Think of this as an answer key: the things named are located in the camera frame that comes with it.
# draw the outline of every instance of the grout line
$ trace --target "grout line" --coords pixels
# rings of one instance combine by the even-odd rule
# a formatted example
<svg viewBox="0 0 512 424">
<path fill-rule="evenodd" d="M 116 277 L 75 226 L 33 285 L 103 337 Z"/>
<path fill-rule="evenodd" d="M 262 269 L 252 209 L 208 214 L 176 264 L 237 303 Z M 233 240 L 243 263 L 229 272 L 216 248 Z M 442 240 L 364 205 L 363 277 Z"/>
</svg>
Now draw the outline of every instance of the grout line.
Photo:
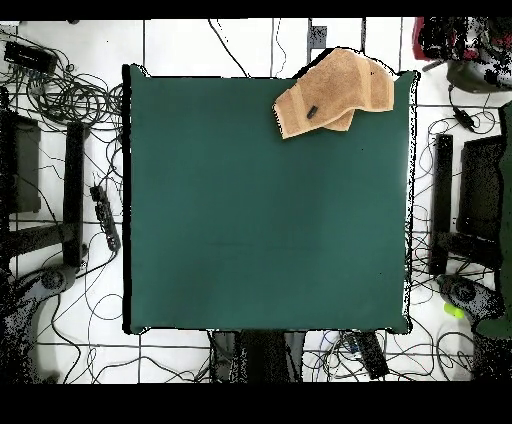
<svg viewBox="0 0 512 424">
<path fill-rule="evenodd" d="M 398 51 L 398 72 L 402 70 L 402 37 L 404 32 L 404 18 L 400 17 L 400 50 Z"/>
<path fill-rule="evenodd" d="M 140 345 L 107 345 L 107 344 L 98 344 L 98 343 L 91 343 L 91 344 L 87 344 L 87 343 L 75 343 L 75 345 L 72 345 L 70 343 L 65 343 L 65 342 L 36 342 L 35 343 L 36 345 L 40 345 L 40 346 L 68 346 L 68 347 L 74 347 L 75 345 L 78 346 L 78 347 L 106 347 L 106 348 L 128 348 L 128 349 L 146 349 L 146 348 L 151 348 L 151 349 L 198 349 L 198 350 L 209 350 L 210 349 L 210 346 L 180 346 L 180 345 L 176 345 L 176 346 L 172 346 L 172 345 L 145 345 L 145 344 L 140 344 Z M 319 349 L 304 349 L 303 350 L 304 353 L 329 353 L 330 351 L 329 350 L 319 350 Z M 404 354 L 403 352 L 396 352 L 396 353 L 393 353 L 393 352 L 386 352 L 386 356 L 426 356 L 426 357 L 435 357 L 436 354 L 432 354 L 432 353 L 416 353 L 416 352 L 410 352 L 410 353 L 406 353 Z M 440 353 L 440 356 L 442 357 L 446 357 L 446 356 L 453 356 L 453 357 L 457 357 L 458 355 L 456 353 Z"/>
<path fill-rule="evenodd" d="M 9 222 L 16 222 L 15 219 L 10 219 Z M 35 222 L 38 224 L 55 224 L 52 219 L 18 219 L 18 222 Z M 64 221 L 57 220 L 57 223 L 62 224 Z M 82 221 L 82 224 L 99 225 L 99 221 Z M 114 224 L 122 225 L 122 222 L 114 221 Z"/>
<path fill-rule="evenodd" d="M 414 104 L 414 103 L 409 103 L 409 106 L 416 106 L 416 107 L 447 107 L 447 108 L 452 108 L 452 105 L 422 105 L 422 104 Z M 454 105 L 455 107 L 458 107 L 458 108 L 463 108 L 463 109 L 483 109 L 483 106 L 468 106 L 468 105 Z M 499 109 L 500 107 L 502 106 L 486 106 L 485 109 Z"/>
</svg>

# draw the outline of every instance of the tan towel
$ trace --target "tan towel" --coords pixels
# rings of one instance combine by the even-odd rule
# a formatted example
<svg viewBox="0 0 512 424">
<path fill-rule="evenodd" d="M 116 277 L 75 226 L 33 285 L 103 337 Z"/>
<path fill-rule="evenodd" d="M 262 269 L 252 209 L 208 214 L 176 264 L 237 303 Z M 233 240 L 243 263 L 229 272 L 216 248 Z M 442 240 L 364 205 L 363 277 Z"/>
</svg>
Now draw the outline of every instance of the tan towel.
<svg viewBox="0 0 512 424">
<path fill-rule="evenodd" d="M 334 49 L 274 103 L 283 138 L 316 128 L 347 131 L 355 109 L 393 109 L 393 79 L 378 63 Z"/>
</svg>

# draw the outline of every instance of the floor tile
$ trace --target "floor tile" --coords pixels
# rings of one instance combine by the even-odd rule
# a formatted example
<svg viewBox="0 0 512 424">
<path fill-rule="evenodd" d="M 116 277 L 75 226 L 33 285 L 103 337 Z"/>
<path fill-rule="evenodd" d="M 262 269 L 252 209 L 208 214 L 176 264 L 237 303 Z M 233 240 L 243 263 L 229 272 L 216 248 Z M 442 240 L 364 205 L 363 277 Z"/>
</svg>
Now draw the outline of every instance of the floor tile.
<svg viewBox="0 0 512 424">
<path fill-rule="evenodd" d="M 193 380 L 208 365 L 209 349 L 142 348 L 141 383 Z"/>
<path fill-rule="evenodd" d="M 153 328 L 142 335 L 144 346 L 210 346 L 206 331 Z"/>
<path fill-rule="evenodd" d="M 110 258 L 111 252 L 107 248 L 105 235 L 99 233 L 99 225 L 85 224 L 83 231 L 86 244 L 92 239 L 88 269 L 93 269 L 104 264 Z M 56 247 L 53 252 L 59 250 L 60 247 Z M 38 251 L 20 256 L 20 268 L 28 269 L 29 266 L 25 264 L 40 264 L 51 253 Z M 138 345 L 138 336 L 127 335 L 122 330 L 122 255 L 121 249 L 118 257 L 105 266 L 103 271 L 100 268 L 79 278 L 70 289 L 62 293 L 61 304 L 54 321 L 59 333 L 75 343 Z M 56 307 L 56 297 L 49 299 L 41 306 L 38 321 L 38 341 L 40 342 L 62 341 L 50 326 Z"/>
<path fill-rule="evenodd" d="M 80 359 L 73 368 L 78 358 L 75 347 L 70 345 L 37 345 L 37 362 L 40 373 L 45 375 L 55 371 L 58 372 L 60 375 L 59 384 L 63 383 L 70 369 L 72 371 L 66 383 L 137 383 L 138 348 L 95 347 L 89 350 L 87 347 L 81 347 L 80 352 Z"/>
<path fill-rule="evenodd" d="M 400 18 L 366 18 L 365 54 L 398 72 L 399 51 Z"/>
<path fill-rule="evenodd" d="M 270 18 L 212 19 L 211 24 L 245 72 L 269 76 Z M 146 21 L 145 49 L 151 75 L 244 76 L 206 19 Z"/>
<path fill-rule="evenodd" d="M 274 27 L 273 76 L 291 78 L 306 65 L 308 20 L 276 18 Z"/>
<path fill-rule="evenodd" d="M 27 96 L 19 96 L 19 113 L 22 116 L 40 119 L 38 114 L 27 113 L 26 109 L 31 109 Z M 47 132 L 48 128 L 42 124 L 41 140 L 39 143 L 39 184 L 38 188 L 42 194 L 41 209 L 37 213 L 24 212 L 19 214 L 19 219 L 24 220 L 52 220 L 53 217 L 48 210 L 43 196 L 48 200 L 48 204 L 59 221 L 63 219 L 63 201 L 64 201 L 64 174 L 66 158 L 66 135 L 65 127 L 58 127 L 63 132 Z M 115 137 L 113 131 L 94 131 L 94 134 L 106 142 Z M 107 195 L 111 204 L 114 219 L 122 220 L 122 185 L 121 179 L 110 173 L 108 180 L 103 179 L 109 170 L 108 157 L 111 158 L 115 150 L 120 147 L 115 143 L 108 145 L 90 135 L 84 141 L 84 200 L 83 200 L 83 220 L 97 221 L 95 212 L 95 202 L 90 195 L 90 187 L 94 184 L 102 183 L 106 187 Z M 114 156 L 113 165 L 116 172 L 122 175 L 122 152 Z"/>
<path fill-rule="evenodd" d="M 361 49 L 361 18 L 313 18 L 313 26 L 327 27 L 326 47 Z"/>
<path fill-rule="evenodd" d="M 142 63 L 142 21 L 28 21 L 19 34 L 44 47 L 59 49 L 75 65 L 75 73 L 103 79 L 114 88 L 122 82 L 123 64 Z"/>
</svg>

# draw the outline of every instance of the black stand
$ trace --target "black stand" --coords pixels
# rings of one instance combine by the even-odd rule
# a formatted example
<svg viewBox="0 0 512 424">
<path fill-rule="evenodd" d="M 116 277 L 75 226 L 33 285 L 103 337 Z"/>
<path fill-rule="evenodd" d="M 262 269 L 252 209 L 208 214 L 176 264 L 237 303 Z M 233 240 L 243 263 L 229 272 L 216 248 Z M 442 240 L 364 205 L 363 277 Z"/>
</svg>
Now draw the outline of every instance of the black stand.
<svg viewBox="0 0 512 424">
<path fill-rule="evenodd" d="M 9 209 L 15 196 L 15 131 L 17 114 L 8 109 L 7 90 L 0 88 L 0 381 L 41 383 L 33 358 L 39 306 L 69 289 L 85 252 L 82 245 L 83 143 L 85 128 L 70 123 L 66 136 L 63 223 L 9 229 Z M 63 264 L 34 271 L 18 280 L 12 276 L 12 257 L 62 243 Z"/>
</svg>

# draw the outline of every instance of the black bar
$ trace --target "black bar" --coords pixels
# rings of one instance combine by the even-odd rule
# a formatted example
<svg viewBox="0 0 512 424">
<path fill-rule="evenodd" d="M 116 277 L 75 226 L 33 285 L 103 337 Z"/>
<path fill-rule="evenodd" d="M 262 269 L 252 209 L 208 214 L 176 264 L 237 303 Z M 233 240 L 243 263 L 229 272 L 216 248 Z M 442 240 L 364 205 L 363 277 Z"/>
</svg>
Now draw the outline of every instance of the black bar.
<svg viewBox="0 0 512 424">
<path fill-rule="evenodd" d="M 366 371 L 368 371 L 370 379 L 375 380 L 389 374 L 389 368 L 380 348 L 377 334 L 373 331 L 355 333 L 354 337 L 361 352 L 363 365 Z"/>
<path fill-rule="evenodd" d="M 63 221 L 72 227 L 73 237 L 62 244 L 62 256 L 64 263 L 72 267 L 79 267 L 82 262 L 84 134 L 81 122 L 67 125 Z"/>
<path fill-rule="evenodd" d="M 437 246 L 490 269 L 498 269 L 503 261 L 497 243 L 461 233 L 437 233 Z"/>
<path fill-rule="evenodd" d="M 428 272 L 432 275 L 446 273 L 448 251 L 439 245 L 439 233 L 450 232 L 452 192 L 453 136 L 436 137 L 434 152 L 434 181 L 432 184 L 431 219 L 432 234 L 428 258 Z"/>
<path fill-rule="evenodd" d="M 14 125 L 16 114 L 8 109 L 8 103 L 7 89 L 0 87 L 0 274 L 2 276 L 9 272 L 9 262 L 13 257 L 5 241 L 9 236 L 9 209 L 14 198 L 16 172 Z"/>
<path fill-rule="evenodd" d="M 54 244 L 74 239 L 75 227 L 69 224 L 40 225 L 12 231 L 7 238 L 6 247 L 12 256 L 24 255 L 35 250 L 44 249 Z"/>
<path fill-rule="evenodd" d="M 246 353 L 248 383 L 290 382 L 283 331 L 244 330 L 241 346 Z"/>
<path fill-rule="evenodd" d="M 436 60 L 434 62 L 429 63 L 428 65 L 424 66 L 422 71 L 428 72 L 431 69 L 437 68 L 438 66 L 441 66 L 443 63 L 446 63 L 445 60 Z"/>
</svg>

